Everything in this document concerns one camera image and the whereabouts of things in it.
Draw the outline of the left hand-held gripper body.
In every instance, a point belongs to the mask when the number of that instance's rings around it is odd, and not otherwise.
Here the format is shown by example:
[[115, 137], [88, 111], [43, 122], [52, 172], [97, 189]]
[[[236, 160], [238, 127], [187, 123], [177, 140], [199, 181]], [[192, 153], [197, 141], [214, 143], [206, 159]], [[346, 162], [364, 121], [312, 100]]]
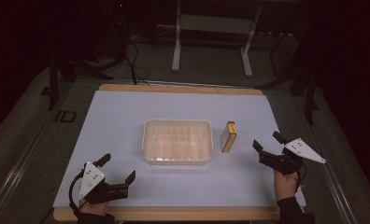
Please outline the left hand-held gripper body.
[[103, 162], [87, 162], [83, 169], [82, 181], [78, 191], [78, 199], [91, 204], [105, 203], [128, 197], [129, 179], [124, 183], [109, 185], [101, 171]]

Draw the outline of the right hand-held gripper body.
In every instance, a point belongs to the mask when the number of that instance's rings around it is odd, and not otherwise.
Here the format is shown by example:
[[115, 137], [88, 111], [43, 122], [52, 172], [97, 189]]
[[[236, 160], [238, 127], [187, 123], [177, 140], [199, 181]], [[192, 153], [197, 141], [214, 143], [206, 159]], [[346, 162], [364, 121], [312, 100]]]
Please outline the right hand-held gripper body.
[[326, 160], [311, 148], [301, 138], [287, 141], [283, 137], [277, 137], [277, 141], [284, 146], [280, 155], [267, 152], [258, 145], [259, 163], [268, 166], [284, 175], [299, 172], [304, 165], [303, 159], [324, 164]]

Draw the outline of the yellow small box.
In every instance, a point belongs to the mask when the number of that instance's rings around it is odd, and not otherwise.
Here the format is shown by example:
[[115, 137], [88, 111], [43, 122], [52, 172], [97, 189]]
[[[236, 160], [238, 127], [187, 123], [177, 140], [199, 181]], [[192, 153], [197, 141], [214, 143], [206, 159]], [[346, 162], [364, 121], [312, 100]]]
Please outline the yellow small box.
[[221, 135], [221, 152], [228, 153], [236, 139], [237, 130], [233, 121], [228, 121]]

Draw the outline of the white plastic tray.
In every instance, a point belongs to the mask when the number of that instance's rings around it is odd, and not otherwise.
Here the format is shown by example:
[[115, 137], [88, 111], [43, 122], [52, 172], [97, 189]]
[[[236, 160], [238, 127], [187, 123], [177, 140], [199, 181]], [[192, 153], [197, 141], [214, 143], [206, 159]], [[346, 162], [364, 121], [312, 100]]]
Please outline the white plastic tray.
[[200, 119], [149, 119], [142, 150], [149, 164], [205, 164], [213, 153], [211, 124]]

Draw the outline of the person's right hand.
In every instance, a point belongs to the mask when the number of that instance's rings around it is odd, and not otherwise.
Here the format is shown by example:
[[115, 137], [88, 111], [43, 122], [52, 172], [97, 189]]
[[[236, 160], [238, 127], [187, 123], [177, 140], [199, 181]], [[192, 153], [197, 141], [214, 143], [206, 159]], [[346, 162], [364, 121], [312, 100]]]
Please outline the person's right hand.
[[274, 191], [277, 201], [294, 197], [297, 191], [297, 187], [297, 173], [284, 175], [277, 170], [274, 171]]

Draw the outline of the person's left hand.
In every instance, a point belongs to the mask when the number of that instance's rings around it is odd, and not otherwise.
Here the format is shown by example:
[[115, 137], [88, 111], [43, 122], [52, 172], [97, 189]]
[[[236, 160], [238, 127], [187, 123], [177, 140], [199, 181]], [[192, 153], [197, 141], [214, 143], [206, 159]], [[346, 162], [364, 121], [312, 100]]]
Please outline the person's left hand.
[[82, 199], [79, 201], [79, 212], [85, 214], [92, 214], [97, 216], [105, 216], [109, 202], [103, 203], [89, 203]]

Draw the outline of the light blue table mat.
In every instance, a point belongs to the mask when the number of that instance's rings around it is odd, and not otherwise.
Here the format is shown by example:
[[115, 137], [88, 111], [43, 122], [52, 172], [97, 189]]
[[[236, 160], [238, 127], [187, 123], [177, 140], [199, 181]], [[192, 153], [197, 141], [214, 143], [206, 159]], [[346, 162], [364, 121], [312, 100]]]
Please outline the light blue table mat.
[[[203, 119], [212, 126], [213, 153], [202, 165], [151, 165], [142, 152], [149, 119]], [[228, 153], [221, 135], [228, 121], [237, 136]], [[68, 188], [86, 161], [107, 153], [106, 181], [119, 183], [132, 171], [136, 179], [122, 207], [273, 206], [273, 172], [258, 161], [253, 140], [265, 150], [282, 150], [273, 137], [278, 128], [262, 95], [97, 91], [58, 190], [54, 207], [69, 204]]]

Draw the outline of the black tripod stand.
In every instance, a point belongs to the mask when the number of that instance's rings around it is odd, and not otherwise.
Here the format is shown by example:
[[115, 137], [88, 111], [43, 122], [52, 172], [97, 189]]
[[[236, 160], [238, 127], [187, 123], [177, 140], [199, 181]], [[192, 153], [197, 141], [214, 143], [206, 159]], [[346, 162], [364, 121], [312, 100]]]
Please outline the black tripod stand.
[[290, 87], [292, 96], [301, 96], [304, 91], [306, 92], [304, 114], [309, 125], [314, 124], [313, 111], [318, 109], [314, 101], [317, 70], [311, 65], [310, 55], [307, 53], [313, 46], [313, 37], [314, 35], [307, 31], [300, 40], [288, 65], [280, 72], [278, 77], [256, 87], [257, 90], [270, 90], [292, 79], [293, 83]]
[[62, 76], [64, 82], [74, 82], [76, 80], [74, 66], [79, 67], [80, 69], [94, 77], [100, 79], [110, 79], [110, 77], [100, 73], [96, 68], [88, 65], [81, 59], [76, 58], [68, 52], [55, 50], [50, 58], [49, 86], [45, 87], [41, 92], [42, 95], [47, 95], [50, 99], [50, 104], [48, 107], [49, 111], [51, 111], [58, 102], [58, 75]]

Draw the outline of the white metal stand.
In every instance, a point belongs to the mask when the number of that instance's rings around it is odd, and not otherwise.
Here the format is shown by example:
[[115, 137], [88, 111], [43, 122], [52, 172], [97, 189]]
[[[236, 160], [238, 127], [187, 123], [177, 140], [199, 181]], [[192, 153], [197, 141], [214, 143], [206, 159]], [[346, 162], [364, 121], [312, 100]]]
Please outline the white metal stand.
[[171, 70], [173, 72], [177, 72], [180, 67], [180, 36], [182, 30], [242, 34], [248, 35], [248, 40], [245, 45], [240, 48], [240, 56], [242, 59], [245, 76], [252, 77], [253, 72], [250, 66], [249, 49], [252, 39], [256, 34], [256, 28], [262, 13], [262, 9], [262, 6], [256, 7], [252, 20], [199, 16], [183, 14], [181, 12], [181, 0], [177, 0], [176, 39]]

